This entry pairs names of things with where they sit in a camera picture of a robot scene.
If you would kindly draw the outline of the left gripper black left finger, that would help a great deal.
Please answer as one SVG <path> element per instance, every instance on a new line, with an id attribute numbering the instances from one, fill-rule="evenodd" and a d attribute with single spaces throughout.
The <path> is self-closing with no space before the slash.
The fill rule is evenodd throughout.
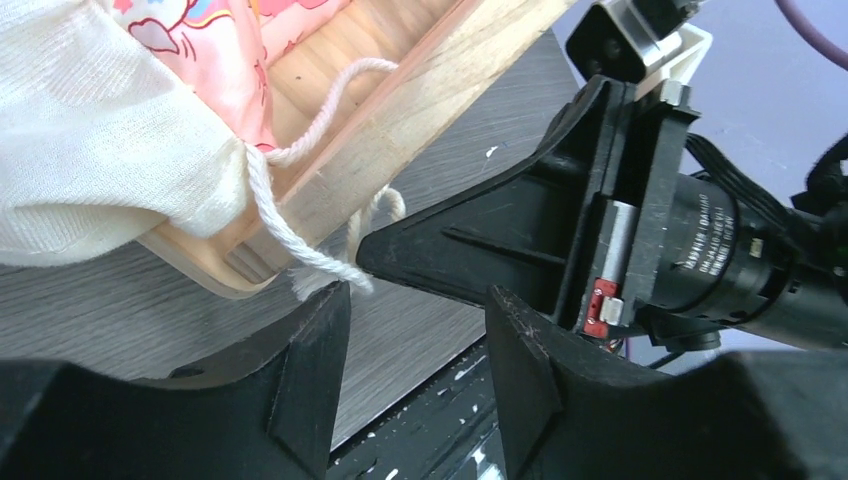
<path id="1" fill-rule="evenodd" d="M 345 283 L 162 379 L 1 364 L 5 479 L 321 479 L 350 334 Z"/>

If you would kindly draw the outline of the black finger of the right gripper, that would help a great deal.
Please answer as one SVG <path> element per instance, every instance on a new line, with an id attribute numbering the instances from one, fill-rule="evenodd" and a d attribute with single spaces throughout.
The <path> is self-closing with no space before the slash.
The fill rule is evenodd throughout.
<path id="1" fill-rule="evenodd" d="M 553 322 L 587 330 L 601 282 L 621 284 L 636 210 L 613 199 L 635 107 L 632 84 L 593 78 L 536 149 L 502 173 L 367 235 L 376 278 L 481 306 L 503 287 Z"/>

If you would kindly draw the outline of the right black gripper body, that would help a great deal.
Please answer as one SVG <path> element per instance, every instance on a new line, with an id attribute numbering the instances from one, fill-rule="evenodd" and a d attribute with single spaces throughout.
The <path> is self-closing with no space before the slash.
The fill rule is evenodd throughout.
<path id="1" fill-rule="evenodd" d="M 651 300 L 670 222 L 685 137 L 698 114 L 690 90 L 665 80 L 622 109 L 626 128 L 605 166 L 601 225 L 590 273 L 585 335 L 607 340 Z"/>

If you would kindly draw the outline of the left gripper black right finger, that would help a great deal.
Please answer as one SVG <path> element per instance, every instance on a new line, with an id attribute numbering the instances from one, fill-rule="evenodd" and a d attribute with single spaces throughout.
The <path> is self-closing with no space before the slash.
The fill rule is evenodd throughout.
<path id="1" fill-rule="evenodd" d="M 486 339 L 510 479 L 843 479 L 847 357 L 724 354 L 668 375 L 564 330 L 502 287 Z"/>

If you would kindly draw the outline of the wooden slatted pet bed frame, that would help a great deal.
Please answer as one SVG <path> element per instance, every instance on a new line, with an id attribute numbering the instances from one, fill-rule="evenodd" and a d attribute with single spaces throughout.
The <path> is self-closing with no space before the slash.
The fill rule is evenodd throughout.
<path id="1" fill-rule="evenodd" d="M 441 135 L 569 8 L 566 1 L 355 1 L 270 66 L 273 132 L 294 142 L 332 81 L 362 57 L 394 61 L 344 91 L 327 134 L 274 173 L 285 220 L 316 245 Z"/>

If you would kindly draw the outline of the pink printed cushion with ties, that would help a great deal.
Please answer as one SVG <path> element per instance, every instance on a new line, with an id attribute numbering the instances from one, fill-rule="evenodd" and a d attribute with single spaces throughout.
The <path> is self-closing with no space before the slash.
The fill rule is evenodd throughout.
<path id="1" fill-rule="evenodd" d="M 350 254 L 296 234 L 275 167 L 311 153 L 344 88 L 387 59 L 352 62 L 306 131 L 271 130 L 268 63 L 338 1 L 5 1 L 1 5 L 1 261 L 55 267 L 106 254 L 168 222 L 210 237 L 257 206 L 300 267 L 304 300 L 334 281 L 373 285 Z"/>

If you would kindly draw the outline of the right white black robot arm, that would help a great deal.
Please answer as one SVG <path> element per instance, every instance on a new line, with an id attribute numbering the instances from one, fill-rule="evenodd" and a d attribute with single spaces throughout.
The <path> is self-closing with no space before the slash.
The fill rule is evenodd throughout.
<path id="1" fill-rule="evenodd" d="M 528 158 L 367 235 L 356 262 L 474 306 L 502 287 L 596 343 L 710 350 L 736 328 L 845 348 L 845 203 L 782 206 L 691 132 L 689 97 L 597 76 Z"/>

